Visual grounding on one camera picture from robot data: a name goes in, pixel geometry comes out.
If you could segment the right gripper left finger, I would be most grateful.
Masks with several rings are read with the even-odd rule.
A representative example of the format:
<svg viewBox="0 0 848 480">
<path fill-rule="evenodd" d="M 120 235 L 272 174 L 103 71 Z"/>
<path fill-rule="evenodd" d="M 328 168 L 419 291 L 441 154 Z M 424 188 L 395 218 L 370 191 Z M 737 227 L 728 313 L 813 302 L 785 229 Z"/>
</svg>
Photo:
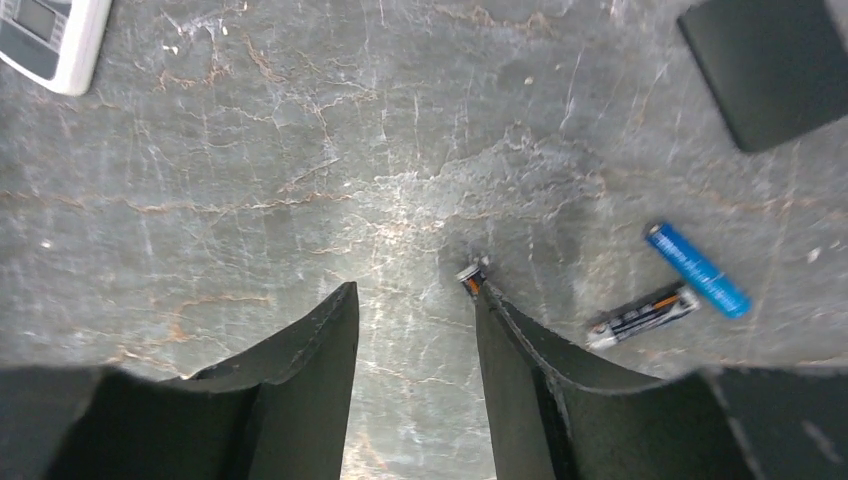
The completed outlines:
<svg viewBox="0 0 848 480">
<path fill-rule="evenodd" d="M 359 337 L 353 282 L 187 379 L 5 368 L 5 479 L 336 479 Z"/>
</svg>

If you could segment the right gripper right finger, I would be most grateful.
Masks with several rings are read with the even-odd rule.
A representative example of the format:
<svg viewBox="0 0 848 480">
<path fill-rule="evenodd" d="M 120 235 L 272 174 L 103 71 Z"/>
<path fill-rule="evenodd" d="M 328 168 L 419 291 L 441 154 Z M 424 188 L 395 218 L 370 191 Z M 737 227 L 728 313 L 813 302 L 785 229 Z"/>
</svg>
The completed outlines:
<svg viewBox="0 0 848 480">
<path fill-rule="evenodd" d="M 477 347 L 501 479 L 843 479 L 847 371 L 703 366 L 671 379 L 592 354 L 491 284 Z"/>
</svg>

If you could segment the black orange battery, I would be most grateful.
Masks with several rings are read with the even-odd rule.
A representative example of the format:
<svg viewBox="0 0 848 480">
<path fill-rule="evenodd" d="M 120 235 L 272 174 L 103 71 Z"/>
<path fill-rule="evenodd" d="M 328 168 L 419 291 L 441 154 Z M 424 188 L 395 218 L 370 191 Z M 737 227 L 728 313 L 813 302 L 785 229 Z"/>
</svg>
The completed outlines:
<svg viewBox="0 0 848 480">
<path fill-rule="evenodd" d="M 657 329 L 699 310 L 694 290 L 678 281 L 625 305 L 600 312 L 586 332 L 590 350 L 609 349 L 637 335 Z"/>
</svg>

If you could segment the blue battery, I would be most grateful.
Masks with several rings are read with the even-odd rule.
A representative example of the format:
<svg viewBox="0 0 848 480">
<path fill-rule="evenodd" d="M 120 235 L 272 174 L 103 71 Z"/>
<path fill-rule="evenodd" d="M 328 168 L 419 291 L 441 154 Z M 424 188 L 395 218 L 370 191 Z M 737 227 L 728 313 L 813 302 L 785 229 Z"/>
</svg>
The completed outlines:
<svg viewBox="0 0 848 480">
<path fill-rule="evenodd" d="M 644 238 L 697 293 L 724 316 L 741 318 L 751 310 L 749 296 L 737 283 L 670 223 L 649 223 Z"/>
</svg>

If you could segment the black remote control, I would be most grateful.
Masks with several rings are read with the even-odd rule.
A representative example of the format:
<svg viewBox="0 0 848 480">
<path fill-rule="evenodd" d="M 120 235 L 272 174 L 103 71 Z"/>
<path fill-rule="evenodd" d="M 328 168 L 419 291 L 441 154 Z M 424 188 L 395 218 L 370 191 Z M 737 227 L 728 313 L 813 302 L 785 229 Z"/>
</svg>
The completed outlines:
<svg viewBox="0 0 848 480">
<path fill-rule="evenodd" d="M 676 24 L 740 151 L 846 116 L 845 37 L 828 2 L 703 1 Z"/>
</svg>

